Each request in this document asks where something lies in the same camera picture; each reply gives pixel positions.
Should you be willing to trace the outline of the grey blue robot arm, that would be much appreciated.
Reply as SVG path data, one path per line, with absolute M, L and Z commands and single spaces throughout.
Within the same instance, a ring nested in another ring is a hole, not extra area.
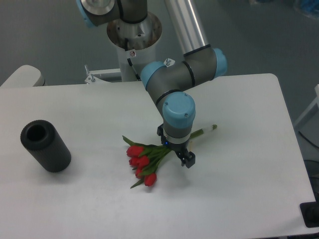
M 161 143 L 174 151 L 182 165 L 195 164 L 187 149 L 195 119 L 195 102 L 186 90 L 222 76 L 227 60 L 212 48 L 202 28 L 196 5 L 191 0 L 167 0 L 169 17 L 179 40 L 184 60 L 155 61 L 150 53 L 162 33 L 158 18 L 148 11 L 145 0 L 79 0 L 79 11 L 88 26 L 106 24 L 109 40 L 123 53 L 121 75 L 140 80 L 163 123 L 157 129 Z

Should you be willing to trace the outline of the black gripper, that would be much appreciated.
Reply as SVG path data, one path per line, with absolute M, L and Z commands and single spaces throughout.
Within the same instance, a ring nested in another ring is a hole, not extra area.
M 163 124 L 157 128 L 157 135 L 160 137 L 162 145 L 176 153 L 177 157 L 181 161 L 181 166 L 190 168 L 195 164 L 195 154 L 187 150 L 190 135 L 187 135 L 184 138 L 170 137 L 165 132 Z

